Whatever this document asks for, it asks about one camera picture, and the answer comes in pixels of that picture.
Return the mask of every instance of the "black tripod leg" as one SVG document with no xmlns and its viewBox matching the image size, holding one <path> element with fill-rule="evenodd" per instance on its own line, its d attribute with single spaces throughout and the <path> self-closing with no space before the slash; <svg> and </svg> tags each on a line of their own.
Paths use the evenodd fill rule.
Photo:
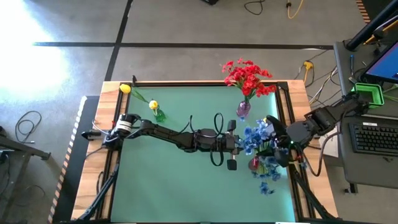
<svg viewBox="0 0 398 224">
<path fill-rule="evenodd" d="M 19 142 L 10 140 L 8 138 L 4 138 L 2 136 L 0 136 L 0 146 L 6 147 L 8 149 L 16 150 L 16 151 L 28 152 L 29 154 L 32 154 L 34 156 L 40 156 L 42 158 L 42 160 L 49 159 L 50 155 L 51 155 L 51 153 L 43 152 L 36 148 L 27 146 L 23 143 L 19 143 Z"/>
</svg>

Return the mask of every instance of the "monitor screen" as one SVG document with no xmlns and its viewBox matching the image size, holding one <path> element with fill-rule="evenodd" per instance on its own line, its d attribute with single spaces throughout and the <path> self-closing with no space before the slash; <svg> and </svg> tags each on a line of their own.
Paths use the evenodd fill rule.
<svg viewBox="0 0 398 224">
<path fill-rule="evenodd" d="M 398 80 L 398 42 L 366 72 L 368 75 Z"/>
</svg>

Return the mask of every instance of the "computer monitor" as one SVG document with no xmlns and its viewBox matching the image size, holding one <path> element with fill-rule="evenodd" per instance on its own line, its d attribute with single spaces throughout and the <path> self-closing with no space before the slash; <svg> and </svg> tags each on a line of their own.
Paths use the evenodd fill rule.
<svg viewBox="0 0 398 224">
<path fill-rule="evenodd" d="M 398 83 L 398 42 L 384 50 L 364 74 L 382 81 Z"/>
</svg>

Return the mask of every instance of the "purple vase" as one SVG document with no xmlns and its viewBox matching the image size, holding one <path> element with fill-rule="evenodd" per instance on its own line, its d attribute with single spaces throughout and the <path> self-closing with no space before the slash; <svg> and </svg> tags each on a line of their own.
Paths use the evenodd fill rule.
<svg viewBox="0 0 398 224">
<path fill-rule="evenodd" d="M 250 108 L 250 102 L 242 101 L 239 103 L 236 115 L 240 118 L 245 118 L 249 114 Z"/>
</svg>

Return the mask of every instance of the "wooden table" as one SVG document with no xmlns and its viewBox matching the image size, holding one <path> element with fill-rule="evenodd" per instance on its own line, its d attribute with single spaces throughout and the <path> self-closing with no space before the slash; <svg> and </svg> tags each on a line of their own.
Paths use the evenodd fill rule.
<svg viewBox="0 0 398 224">
<path fill-rule="evenodd" d="M 287 82 L 290 91 L 290 99 L 292 101 L 293 111 L 295 115 L 295 120 L 300 121 L 304 119 L 304 115 L 310 112 L 310 105 L 307 99 L 307 92 L 305 91 L 305 87 L 303 81 L 301 80 L 279 80 L 281 82 Z M 98 109 L 95 116 L 96 125 L 101 129 L 110 129 L 113 120 L 116 101 L 118 97 L 120 82 L 104 82 L 101 96 L 99 98 Z M 127 97 L 123 98 L 123 103 L 121 107 L 121 113 L 124 113 L 126 107 Z M 288 112 L 287 112 L 287 103 L 282 97 L 282 104 L 284 107 L 285 118 L 287 123 L 290 123 Z M 89 143 L 87 153 L 94 151 L 99 148 L 101 145 L 100 140 L 95 140 Z M 317 141 L 312 141 L 313 146 L 318 146 Z M 104 169 L 104 163 L 106 160 L 106 151 L 100 151 L 96 154 L 91 155 L 85 161 L 85 165 L 83 168 L 83 172 L 81 174 L 80 186 L 78 189 L 78 193 L 76 196 L 75 206 L 73 209 L 72 218 L 78 218 L 86 208 L 92 203 L 96 196 L 96 183 L 98 174 Z M 318 157 L 320 151 L 317 149 L 306 148 L 305 153 L 315 170 L 318 169 Z M 116 155 L 113 156 L 113 164 L 116 162 Z M 331 213 L 333 216 L 337 217 L 337 211 L 335 202 L 333 200 L 333 195 L 331 192 L 329 178 L 326 173 L 326 168 L 324 163 L 322 164 L 322 172 L 319 177 L 313 176 L 309 171 L 307 171 L 308 181 L 310 183 L 310 187 L 314 192 L 315 196 L 319 199 L 321 204 Z M 103 207 L 103 217 L 108 216 L 109 211 L 109 201 L 110 201 L 111 189 L 108 191 L 108 194 L 105 198 L 104 207 Z M 305 197 L 303 193 L 300 194 L 302 196 L 302 207 L 304 215 L 308 216 L 307 205 L 305 202 Z"/>
</svg>

